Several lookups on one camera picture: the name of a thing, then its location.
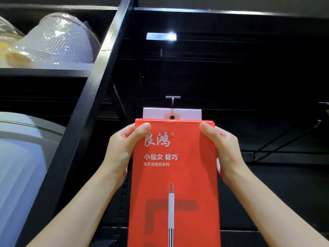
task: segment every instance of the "right hand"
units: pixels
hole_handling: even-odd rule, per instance
[[[236,136],[205,122],[200,124],[200,130],[217,148],[220,163],[219,166],[217,165],[217,170],[226,185],[229,186],[236,174],[249,171],[242,159]]]

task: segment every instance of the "hand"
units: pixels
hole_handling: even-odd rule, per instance
[[[226,185],[229,185],[235,174],[249,171],[244,163],[237,137],[215,126],[202,122],[201,132],[216,146],[218,151],[217,170]]]
[[[131,124],[113,134],[109,139],[100,170],[111,174],[111,177],[116,179],[116,189],[122,185],[126,178],[128,162],[136,143],[150,130],[150,123],[144,123],[136,129],[135,124]]]

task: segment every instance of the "left hand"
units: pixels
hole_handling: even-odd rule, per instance
[[[111,174],[116,179],[116,189],[124,182],[127,166],[136,143],[151,130],[150,123],[144,123],[135,129],[131,124],[114,133],[109,139],[101,171]]]

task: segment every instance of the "metal shelving unit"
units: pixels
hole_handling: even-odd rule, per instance
[[[170,107],[166,95],[181,96],[175,101],[176,107],[203,109],[204,119],[224,126],[226,123],[228,129],[241,135],[243,157],[256,171],[264,161],[253,163],[253,152],[296,120],[305,121],[297,131],[303,131],[310,121],[322,120],[319,129],[305,139],[313,146],[297,142],[271,154],[265,164],[321,165],[323,173],[329,173],[328,116],[319,104],[328,101],[327,84],[322,79],[329,61],[329,19],[265,12],[141,8],[138,0],[122,0],[119,7],[0,5],[0,16],[20,29],[26,28],[25,33],[43,16],[57,11],[88,21],[102,47],[91,72],[0,69],[3,111],[55,122],[63,117],[61,122],[66,126],[17,247],[24,247],[71,199],[67,191],[95,121],[120,120],[124,126],[140,117],[143,107]],[[146,40],[148,32],[173,32],[177,41]],[[225,118],[234,119],[236,125]],[[255,128],[248,128],[255,139],[241,129],[250,121],[257,121]],[[279,127],[273,135],[266,138],[256,133],[275,125],[272,121]],[[257,153],[261,156],[267,152],[270,149]],[[126,246],[130,185],[126,179],[110,202],[95,241]],[[236,229],[225,217],[221,220],[223,246],[231,246],[237,239]],[[245,246],[246,242],[266,246],[253,224],[247,225],[252,234],[241,232],[242,238],[234,246]],[[327,232],[326,227],[319,227]]]

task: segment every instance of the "mop illustration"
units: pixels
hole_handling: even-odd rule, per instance
[[[174,247],[174,207],[175,194],[174,184],[169,185],[169,208],[168,208],[168,247]]]

